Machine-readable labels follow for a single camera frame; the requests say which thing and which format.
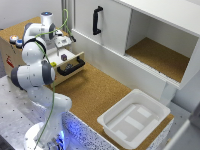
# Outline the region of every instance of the open cabinet compartment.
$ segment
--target open cabinet compartment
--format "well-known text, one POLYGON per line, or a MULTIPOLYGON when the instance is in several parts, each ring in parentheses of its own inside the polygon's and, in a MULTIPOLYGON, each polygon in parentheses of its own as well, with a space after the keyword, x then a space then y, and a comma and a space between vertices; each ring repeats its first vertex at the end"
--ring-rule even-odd
POLYGON ((132 10, 125 56, 132 56, 141 65, 157 70, 158 76, 165 76, 167 81, 178 84, 180 88, 198 39, 195 35, 132 10))

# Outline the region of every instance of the black handle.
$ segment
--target black handle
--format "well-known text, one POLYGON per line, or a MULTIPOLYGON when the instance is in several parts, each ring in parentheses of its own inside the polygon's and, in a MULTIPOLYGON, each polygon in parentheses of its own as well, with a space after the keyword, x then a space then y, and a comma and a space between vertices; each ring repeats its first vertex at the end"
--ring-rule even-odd
POLYGON ((93 14, 93 35, 97 35, 101 33, 101 30, 97 28, 98 24, 98 12, 102 11, 103 8, 101 6, 98 6, 97 9, 94 10, 93 14))
POLYGON ((80 59, 79 56, 77 57, 77 61, 79 62, 78 65, 76 65, 72 68, 68 68, 65 71, 61 70, 60 67, 58 67, 57 68, 58 73, 62 76, 67 76, 67 75, 71 74, 72 72, 76 71, 77 69, 79 69, 79 68, 81 68, 82 66, 85 65, 85 62, 82 59, 80 59))

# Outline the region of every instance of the cabinet door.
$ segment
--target cabinet door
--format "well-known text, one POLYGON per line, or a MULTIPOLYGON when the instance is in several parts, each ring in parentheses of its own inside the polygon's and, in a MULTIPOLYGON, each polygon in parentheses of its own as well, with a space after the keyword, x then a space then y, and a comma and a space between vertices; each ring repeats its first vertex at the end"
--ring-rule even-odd
POLYGON ((131 9, 113 0, 75 0, 74 28, 121 55, 124 55, 131 17, 131 9), (98 29, 102 32, 93 35, 93 13, 98 6, 98 29))

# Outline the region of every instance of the brown countertop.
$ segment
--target brown countertop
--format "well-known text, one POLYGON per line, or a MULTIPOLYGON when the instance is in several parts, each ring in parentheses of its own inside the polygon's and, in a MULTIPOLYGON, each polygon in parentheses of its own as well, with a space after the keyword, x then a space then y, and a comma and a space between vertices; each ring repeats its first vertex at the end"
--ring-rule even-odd
MULTIPOLYGON (((40 18, 36 17, 4 29, 0 31, 0 36, 7 42, 11 35, 18 35, 22 38, 24 26, 29 22, 39 23, 40 18)), ((123 148, 104 133, 102 126, 97 123, 97 118, 129 92, 131 89, 88 63, 83 71, 56 86, 56 93, 67 95, 72 99, 73 104, 70 111, 119 149, 123 148)), ((173 115, 170 114, 137 150, 145 150, 172 119, 173 115)))

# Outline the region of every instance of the yellow object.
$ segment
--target yellow object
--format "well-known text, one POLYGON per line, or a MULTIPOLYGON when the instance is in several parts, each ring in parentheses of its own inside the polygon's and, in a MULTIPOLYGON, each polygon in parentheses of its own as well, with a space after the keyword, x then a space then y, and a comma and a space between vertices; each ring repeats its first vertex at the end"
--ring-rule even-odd
POLYGON ((52 63, 51 63, 51 66, 52 66, 52 67, 55 67, 55 66, 57 66, 57 64, 56 64, 55 62, 52 62, 52 63))

